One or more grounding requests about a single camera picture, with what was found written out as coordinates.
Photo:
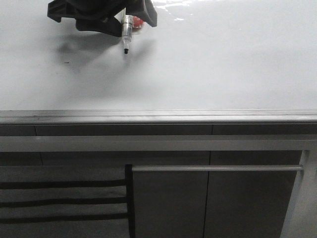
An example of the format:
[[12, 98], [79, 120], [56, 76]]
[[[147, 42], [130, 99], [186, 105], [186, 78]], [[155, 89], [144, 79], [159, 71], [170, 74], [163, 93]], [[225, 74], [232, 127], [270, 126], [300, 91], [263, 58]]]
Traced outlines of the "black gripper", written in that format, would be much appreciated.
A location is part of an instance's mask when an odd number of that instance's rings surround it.
[[[121, 23], [114, 16], [126, 5], [125, 0], [54, 0], [48, 4], [47, 16], [56, 22], [73, 18], [79, 31], [122, 36]], [[128, 14], [157, 27], [158, 15], [151, 0], [129, 0]]]

